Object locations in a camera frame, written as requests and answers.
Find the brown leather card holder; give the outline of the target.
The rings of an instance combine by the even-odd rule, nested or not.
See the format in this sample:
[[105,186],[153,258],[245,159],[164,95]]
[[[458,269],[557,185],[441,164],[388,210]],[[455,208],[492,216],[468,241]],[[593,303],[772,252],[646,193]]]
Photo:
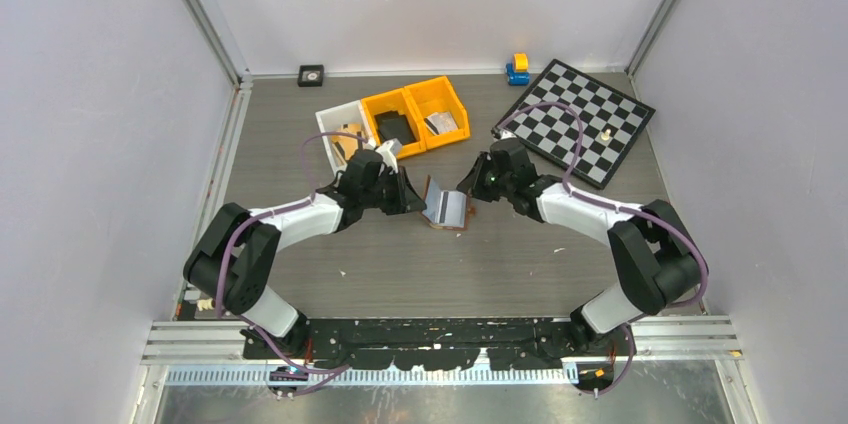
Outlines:
[[466,230],[475,212],[466,194],[443,189],[432,176],[427,176],[423,201],[425,209],[420,214],[435,229]]

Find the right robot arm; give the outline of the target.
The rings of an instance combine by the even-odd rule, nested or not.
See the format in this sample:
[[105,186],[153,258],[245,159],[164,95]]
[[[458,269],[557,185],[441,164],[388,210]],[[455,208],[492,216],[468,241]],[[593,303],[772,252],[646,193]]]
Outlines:
[[584,354],[598,353],[612,331],[701,290],[708,278],[703,255],[668,202],[637,206],[581,192],[560,177],[538,173],[516,138],[480,153],[457,189],[480,201],[505,199],[522,216],[609,248],[616,283],[575,309],[566,326],[566,345]]

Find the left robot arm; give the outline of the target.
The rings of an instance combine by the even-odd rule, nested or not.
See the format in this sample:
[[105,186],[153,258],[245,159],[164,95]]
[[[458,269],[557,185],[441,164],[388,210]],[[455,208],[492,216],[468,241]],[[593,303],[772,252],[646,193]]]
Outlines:
[[246,319],[257,339],[293,358],[309,339],[306,315],[268,284],[276,254],[306,239],[341,232],[365,211],[401,215],[425,202],[404,167],[375,150],[358,150],[334,180],[312,195],[276,208],[223,205],[190,253],[183,276],[231,314]]

